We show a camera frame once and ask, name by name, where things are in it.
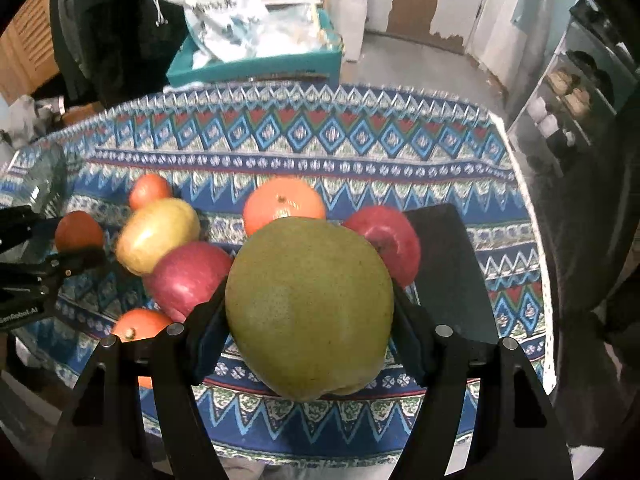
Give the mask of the small orange far left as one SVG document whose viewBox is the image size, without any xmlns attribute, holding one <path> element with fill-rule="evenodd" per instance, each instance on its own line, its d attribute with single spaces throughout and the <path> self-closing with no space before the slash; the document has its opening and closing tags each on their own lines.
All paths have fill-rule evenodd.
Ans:
<svg viewBox="0 0 640 480">
<path fill-rule="evenodd" d="M 54 246 L 58 252 L 76 252 L 86 248 L 102 248 L 104 234 L 101 226 L 85 211 L 66 214 L 54 232 Z"/>
</svg>

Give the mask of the wooden louvered door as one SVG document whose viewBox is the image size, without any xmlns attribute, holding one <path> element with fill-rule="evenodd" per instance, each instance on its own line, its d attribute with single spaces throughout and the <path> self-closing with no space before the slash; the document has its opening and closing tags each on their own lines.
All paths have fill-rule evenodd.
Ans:
<svg viewBox="0 0 640 480">
<path fill-rule="evenodd" d="M 60 72 L 52 41 L 50 0 L 26 0 L 1 36 L 1 95 L 11 105 Z"/>
</svg>

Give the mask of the small orange top left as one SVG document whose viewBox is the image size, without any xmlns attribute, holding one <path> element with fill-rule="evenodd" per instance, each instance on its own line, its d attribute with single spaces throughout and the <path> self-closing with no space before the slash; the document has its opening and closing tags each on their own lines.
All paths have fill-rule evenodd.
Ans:
<svg viewBox="0 0 640 480">
<path fill-rule="evenodd" d="M 132 210 L 138 210 L 154 200 L 171 196 L 172 189 L 166 179 L 158 174 L 144 174 L 134 182 L 129 193 L 129 206 Z"/>
</svg>

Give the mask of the teal plastic crate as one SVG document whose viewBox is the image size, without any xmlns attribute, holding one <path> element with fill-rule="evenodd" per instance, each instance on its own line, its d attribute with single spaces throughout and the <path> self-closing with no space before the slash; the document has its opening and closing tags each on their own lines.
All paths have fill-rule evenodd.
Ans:
<svg viewBox="0 0 640 480">
<path fill-rule="evenodd" d="M 319 22 L 329 40 L 333 41 L 333 47 L 329 49 L 230 63 L 211 60 L 200 68 L 193 67 L 193 55 L 198 52 L 198 47 L 187 36 L 172 60 L 166 78 L 173 87 L 194 82 L 219 84 L 248 80 L 320 80 L 335 86 L 340 80 L 343 40 L 325 10 L 319 10 Z"/>
</svg>

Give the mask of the large orange centre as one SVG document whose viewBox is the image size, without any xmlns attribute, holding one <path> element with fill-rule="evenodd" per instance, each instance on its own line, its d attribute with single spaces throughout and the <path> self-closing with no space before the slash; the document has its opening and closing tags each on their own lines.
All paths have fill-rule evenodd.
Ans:
<svg viewBox="0 0 640 480">
<path fill-rule="evenodd" d="M 253 191 L 243 208 L 245 233 L 253 235 L 273 220 L 286 217 L 326 218 L 326 207 L 320 195 L 304 180 L 276 177 Z"/>
</svg>

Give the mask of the large green mango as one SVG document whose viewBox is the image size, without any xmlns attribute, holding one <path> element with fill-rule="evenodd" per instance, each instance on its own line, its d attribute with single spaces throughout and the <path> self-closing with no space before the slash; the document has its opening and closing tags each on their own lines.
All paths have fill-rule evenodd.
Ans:
<svg viewBox="0 0 640 480">
<path fill-rule="evenodd" d="M 392 279 L 374 247 L 344 226 L 268 223 L 236 255 L 224 305 L 244 362 L 284 398 L 346 396 L 383 367 Z"/>
</svg>

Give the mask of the white printed plastic bag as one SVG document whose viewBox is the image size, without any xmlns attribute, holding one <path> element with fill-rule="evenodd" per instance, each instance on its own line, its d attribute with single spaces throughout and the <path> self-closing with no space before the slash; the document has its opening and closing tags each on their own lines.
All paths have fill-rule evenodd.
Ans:
<svg viewBox="0 0 640 480">
<path fill-rule="evenodd" d="M 198 48 L 224 63 L 329 47 L 311 4 L 270 11 L 262 0 L 164 0 L 181 6 Z"/>
</svg>

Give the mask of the red apple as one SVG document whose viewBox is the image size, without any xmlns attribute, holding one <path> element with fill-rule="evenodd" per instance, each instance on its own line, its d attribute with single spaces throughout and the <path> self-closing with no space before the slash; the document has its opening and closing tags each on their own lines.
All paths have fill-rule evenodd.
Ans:
<svg viewBox="0 0 640 480">
<path fill-rule="evenodd" d="M 207 242 L 191 242 L 164 255 L 143 285 L 160 310 L 174 322 L 183 322 L 212 298 L 231 265 L 228 252 Z"/>
<path fill-rule="evenodd" d="M 407 287 L 416 279 L 421 262 L 421 244 L 407 217 L 386 206 L 364 207 L 342 223 L 376 249 L 392 279 Z"/>
</svg>

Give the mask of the white shoe rack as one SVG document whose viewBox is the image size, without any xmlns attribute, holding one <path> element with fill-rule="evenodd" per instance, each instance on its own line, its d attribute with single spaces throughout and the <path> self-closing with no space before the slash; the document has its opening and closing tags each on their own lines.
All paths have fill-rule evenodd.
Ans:
<svg viewBox="0 0 640 480">
<path fill-rule="evenodd" d="M 592 0 L 577 0 L 550 61 L 510 125 L 526 174 L 562 177 L 591 152 L 639 83 L 639 64 Z"/>
</svg>

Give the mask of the patterned blue tablecloth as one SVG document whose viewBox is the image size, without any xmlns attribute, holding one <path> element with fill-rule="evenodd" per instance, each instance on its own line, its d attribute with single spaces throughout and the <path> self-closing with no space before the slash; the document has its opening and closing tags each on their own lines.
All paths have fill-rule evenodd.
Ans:
<svg viewBox="0 0 640 480">
<path fill-rule="evenodd" d="M 550 280 L 535 209 L 501 118 L 444 92 L 363 86 L 221 84 L 146 96 L 22 148 L 1 203 L 51 145 L 64 151 L 62 211 L 91 214 L 107 244 L 128 196 L 159 174 L 200 215 L 202 237 L 235 252 L 250 193 L 275 176 L 305 180 L 334 222 L 372 205 L 454 205 L 473 244 L 498 334 L 516 339 L 544 388 L 552 358 Z M 293 403 L 270 392 L 227 344 L 194 390 L 215 450 L 270 465 L 364 467 L 399 456 L 424 396 L 393 359 L 346 398 Z"/>
</svg>

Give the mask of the small orange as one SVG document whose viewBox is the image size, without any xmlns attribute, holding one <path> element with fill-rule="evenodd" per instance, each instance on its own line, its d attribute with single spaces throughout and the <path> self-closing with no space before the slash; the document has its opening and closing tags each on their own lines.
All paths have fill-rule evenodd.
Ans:
<svg viewBox="0 0 640 480">
<path fill-rule="evenodd" d="M 104 234 L 101 226 L 85 211 L 66 214 L 54 232 L 54 246 L 58 252 L 76 252 L 86 248 L 102 248 Z"/>
<path fill-rule="evenodd" d="M 129 206 L 132 210 L 138 210 L 154 200 L 171 196 L 172 189 L 166 179 L 158 174 L 144 174 L 134 182 L 129 193 Z"/>
</svg>

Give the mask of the person in black clothes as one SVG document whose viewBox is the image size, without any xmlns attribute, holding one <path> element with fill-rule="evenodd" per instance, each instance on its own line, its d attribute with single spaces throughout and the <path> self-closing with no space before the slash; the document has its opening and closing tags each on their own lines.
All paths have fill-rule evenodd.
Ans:
<svg viewBox="0 0 640 480">
<path fill-rule="evenodd" d="M 186 39 L 183 10 L 160 0 L 50 0 L 50 17 L 55 62 L 78 104 L 159 92 Z"/>
</svg>

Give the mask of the yellow pear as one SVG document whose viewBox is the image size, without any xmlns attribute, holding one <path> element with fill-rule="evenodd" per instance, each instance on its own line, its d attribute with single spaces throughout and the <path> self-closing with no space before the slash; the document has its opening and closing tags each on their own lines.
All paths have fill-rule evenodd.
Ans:
<svg viewBox="0 0 640 480">
<path fill-rule="evenodd" d="M 117 261 L 137 276 L 151 274 L 168 252 L 200 237 L 198 214 L 184 200 L 161 198 L 135 211 L 119 233 Z"/>
</svg>

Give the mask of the orange near left finger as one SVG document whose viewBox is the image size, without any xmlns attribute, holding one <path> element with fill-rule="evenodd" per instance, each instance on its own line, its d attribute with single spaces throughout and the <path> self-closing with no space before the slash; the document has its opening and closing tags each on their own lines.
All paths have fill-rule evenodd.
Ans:
<svg viewBox="0 0 640 480">
<path fill-rule="evenodd" d="M 112 335 L 117 336 L 123 344 L 130 344 L 143 339 L 153 339 L 172 323 L 172 319 L 165 313 L 155 310 L 137 308 L 124 313 L 112 328 Z M 134 349 L 130 351 L 134 358 L 134 370 L 146 370 L 146 365 L 140 368 L 139 361 L 145 358 L 145 353 Z M 152 378 L 149 375 L 138 375 L 138 385 L 143 389 L 151 389 Z"/>
</svg>

